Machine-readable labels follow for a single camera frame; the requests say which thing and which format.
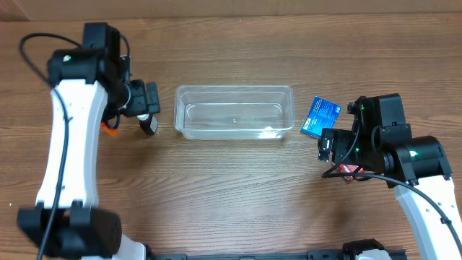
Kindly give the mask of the dark brown medicine bottle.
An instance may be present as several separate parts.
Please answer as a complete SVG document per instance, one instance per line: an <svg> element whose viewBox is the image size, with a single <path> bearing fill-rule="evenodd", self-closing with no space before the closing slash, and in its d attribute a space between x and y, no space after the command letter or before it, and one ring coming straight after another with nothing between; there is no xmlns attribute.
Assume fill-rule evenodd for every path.
<svg viewBox="0 0 462 260"><path fill-rule="evenodd" d="M143 132L148 136L155 135L158 127L157 119L153 114L142 114L137 116L139 120L139 126Z"/></svg>

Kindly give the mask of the blue lozenge box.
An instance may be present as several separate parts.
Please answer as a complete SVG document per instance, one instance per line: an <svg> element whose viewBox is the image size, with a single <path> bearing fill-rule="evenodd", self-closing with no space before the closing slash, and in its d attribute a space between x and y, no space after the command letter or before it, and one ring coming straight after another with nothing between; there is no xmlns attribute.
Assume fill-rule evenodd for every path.
<svg viewBox="0 0 462 260"><path fill-rule="evenodd" d="M320 138L324 128L331 129L342 111L342 106L315 96L300 132Z"/></svg>

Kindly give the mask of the orange vitamin tablet tube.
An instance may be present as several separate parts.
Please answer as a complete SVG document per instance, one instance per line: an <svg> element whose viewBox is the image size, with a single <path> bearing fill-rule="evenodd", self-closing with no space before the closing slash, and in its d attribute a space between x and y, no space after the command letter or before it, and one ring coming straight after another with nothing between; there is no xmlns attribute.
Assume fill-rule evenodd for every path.
<svg viewBox="0 0 462 260"><path fill-rule="evenodd" d="M110 129L106 123L101 123L100 128L109 136L115 137L118 134L117 129Z"/></svg>

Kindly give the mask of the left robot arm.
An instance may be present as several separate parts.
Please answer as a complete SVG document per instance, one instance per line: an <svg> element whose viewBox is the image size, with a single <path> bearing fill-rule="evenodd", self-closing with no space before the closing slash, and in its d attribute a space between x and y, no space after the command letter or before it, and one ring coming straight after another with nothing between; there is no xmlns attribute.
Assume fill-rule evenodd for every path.
<svg viewBox="0 0 462 260"><path fill-rule="evenodd" d="M101 128L117 130L135 117L146 135L157 131L157 85L131 78L128 41L105 22L84 26L81 43L54 51L40 78L51 89L48 162L35 205L21 208L17 224L39 257L152 259L151 248L126 236L120 217L99 207L96 184Z"/></svg>

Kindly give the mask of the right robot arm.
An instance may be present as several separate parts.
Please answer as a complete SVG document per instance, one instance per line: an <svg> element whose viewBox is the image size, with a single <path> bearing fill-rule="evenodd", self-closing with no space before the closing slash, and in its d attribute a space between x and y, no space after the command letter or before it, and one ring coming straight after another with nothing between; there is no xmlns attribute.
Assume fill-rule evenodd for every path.
<svg viewBox="0 0 462 260"><path fill-rule="evenodd" d="M384 180L401 205L422 259L461 258L461 216L450 164L433 136L414 137L399 94L361 96L347 106L352 129L323 129L318 159L331 161L323 178Z"/></svg>

